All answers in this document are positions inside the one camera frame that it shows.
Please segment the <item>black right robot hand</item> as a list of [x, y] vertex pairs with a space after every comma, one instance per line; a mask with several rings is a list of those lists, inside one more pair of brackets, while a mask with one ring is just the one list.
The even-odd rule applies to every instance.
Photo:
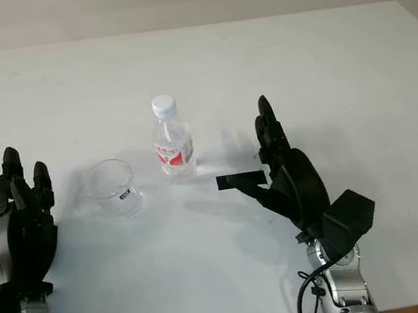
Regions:
[[307, 155], [289, 144], [263, 95], [258, 99], [258, 110], [255, 132], [260, 143], [259, 158], [269, 168], [271, 185], [262, 188], [240, 175], [229, 176], [229, 184], [291, 220], [304, 234], [312, 234], [321, 226], [322, 215], [330, 205], [325, 185]]

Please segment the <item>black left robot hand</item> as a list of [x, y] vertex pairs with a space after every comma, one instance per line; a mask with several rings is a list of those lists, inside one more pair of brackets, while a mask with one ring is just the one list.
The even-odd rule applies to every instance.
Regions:
[[45, 163], [36, 162], [33, 187], [25, 181], [19, 152], [7, 147], [0, 175], [0, 284], [19, 292], [44, 282], [57, 248], [54, 192]]

